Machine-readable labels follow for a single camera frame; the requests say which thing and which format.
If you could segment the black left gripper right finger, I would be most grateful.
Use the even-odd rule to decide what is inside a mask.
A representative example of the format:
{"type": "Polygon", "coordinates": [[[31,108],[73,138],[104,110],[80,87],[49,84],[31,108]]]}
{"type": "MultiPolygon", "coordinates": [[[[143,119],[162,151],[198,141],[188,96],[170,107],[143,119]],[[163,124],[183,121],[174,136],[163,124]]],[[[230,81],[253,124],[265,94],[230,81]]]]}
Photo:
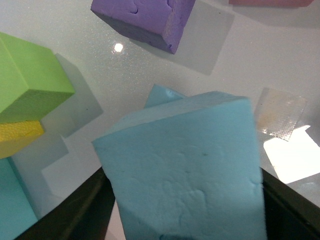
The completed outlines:
{"type": "Polygon", "coordinates": [[[263,194],[269,240],[318,240],[320,208],[265,171],[263,194]]]}

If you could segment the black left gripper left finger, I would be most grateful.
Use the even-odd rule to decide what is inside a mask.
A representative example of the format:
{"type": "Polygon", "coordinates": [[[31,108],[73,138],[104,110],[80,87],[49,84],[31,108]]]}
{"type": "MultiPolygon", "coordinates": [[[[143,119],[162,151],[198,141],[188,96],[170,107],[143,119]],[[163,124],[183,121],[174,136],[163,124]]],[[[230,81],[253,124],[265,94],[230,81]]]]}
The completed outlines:
{"type": "Polygon", "coordinates": [[[56,208],[38,220],[17,240],[103,240],[115,196],[99,168],[56,208]]]}

